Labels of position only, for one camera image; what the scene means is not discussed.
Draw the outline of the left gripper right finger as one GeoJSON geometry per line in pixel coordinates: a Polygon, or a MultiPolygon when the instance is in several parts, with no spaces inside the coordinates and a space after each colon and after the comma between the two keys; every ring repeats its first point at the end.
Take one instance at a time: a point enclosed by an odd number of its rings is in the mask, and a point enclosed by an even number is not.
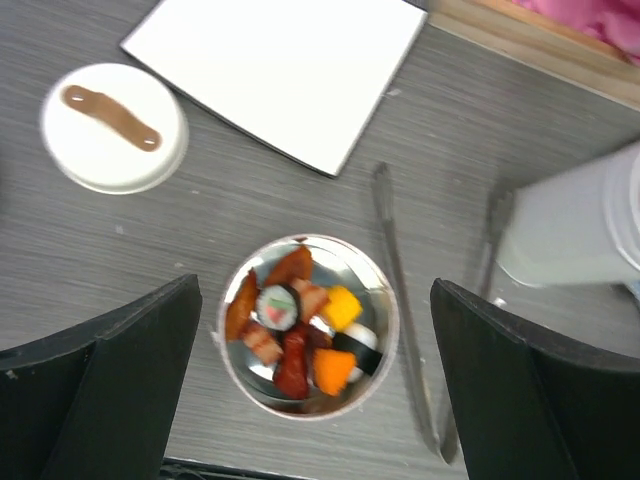
{"type": "Polygon", "coordinates": [[[434,281],[431,315],[471,479],[636,479],[639,361],[434,281]]]}

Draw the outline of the white lid with brown strap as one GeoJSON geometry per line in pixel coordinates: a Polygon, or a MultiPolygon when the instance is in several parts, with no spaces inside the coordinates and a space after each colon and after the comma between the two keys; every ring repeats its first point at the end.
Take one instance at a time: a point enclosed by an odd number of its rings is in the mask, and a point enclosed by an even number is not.
{"type": "Polygon", "coordinates": [[[124,64],[76,69],[52,86],[40,133],[59,170],[96,192],[127,195],[167,180],[186,154],[189,129],[175,96],[124,64]]]}

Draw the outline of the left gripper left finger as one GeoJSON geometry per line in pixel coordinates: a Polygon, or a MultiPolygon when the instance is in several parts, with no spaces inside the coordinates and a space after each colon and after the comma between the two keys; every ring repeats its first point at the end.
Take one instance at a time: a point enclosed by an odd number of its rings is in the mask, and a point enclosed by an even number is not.
{"type": "Polygon", "coordinates": [[[2,478],[157,478],[201,308],[184,275],[2,351],[2,478]]]}

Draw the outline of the tall white cylinder container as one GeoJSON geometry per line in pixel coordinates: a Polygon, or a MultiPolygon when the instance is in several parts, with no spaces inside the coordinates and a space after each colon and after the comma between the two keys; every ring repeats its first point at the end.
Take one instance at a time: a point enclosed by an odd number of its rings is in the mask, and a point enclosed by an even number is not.
{"type": "Polygon", "coordinates": [[[639,280],[639,144],[518,189],[498,264],[533,287],[639,280]]]}

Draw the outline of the metal tongs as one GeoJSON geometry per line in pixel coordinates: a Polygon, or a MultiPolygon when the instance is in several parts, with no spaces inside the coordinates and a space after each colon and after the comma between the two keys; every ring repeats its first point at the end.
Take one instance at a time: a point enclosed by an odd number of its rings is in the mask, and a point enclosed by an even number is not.
{"type": "MultiPolygon", "coordinates": [[[[387,163],[381,162],[373,170],[371,191],[396,292],[400,337],[406,357],[407,390],[413,405],[416,426],[427,449],[439,460],[451,465],[460,450],[459,435],[448,388],[443,388],[441,415],[436,417],[428,383],[423,376],[421,352],[397,239],[392,175],[387,163]]],[[[480,256],[480,280],[476,288],[477,295],[485,300],[490,297],[498,253],[512,218],[514,197],[513,189],[499,185],[488,199],[480,256]]]]}

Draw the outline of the food pieces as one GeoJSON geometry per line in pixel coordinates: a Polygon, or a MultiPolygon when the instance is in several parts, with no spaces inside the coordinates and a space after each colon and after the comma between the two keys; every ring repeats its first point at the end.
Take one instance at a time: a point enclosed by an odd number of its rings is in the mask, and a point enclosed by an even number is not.
{"type": "Polygon", "coordinates": [[[262,282],[250,269],[225,313],[225,341],[271,367],[276,390],[292,400],[309,398],[312,387],[336,397],[382,360],[377,335],[358,322],[364,308],[355,294],[318,285],[312,274],[312,252],[301,245],[262,282]]]}

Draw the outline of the pink metal bowl container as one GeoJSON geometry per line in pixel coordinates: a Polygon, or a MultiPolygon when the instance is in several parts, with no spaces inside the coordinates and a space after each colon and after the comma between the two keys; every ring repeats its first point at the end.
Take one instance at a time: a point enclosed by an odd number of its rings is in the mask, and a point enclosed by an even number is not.
{"type": "Polygon", "coordinates": [[[218,313],[221,355],[261,408],[316,421],[359,406],[394,359],[399,314],[390,282],[364,252],[299,234],[252,253],[218,313]]]}

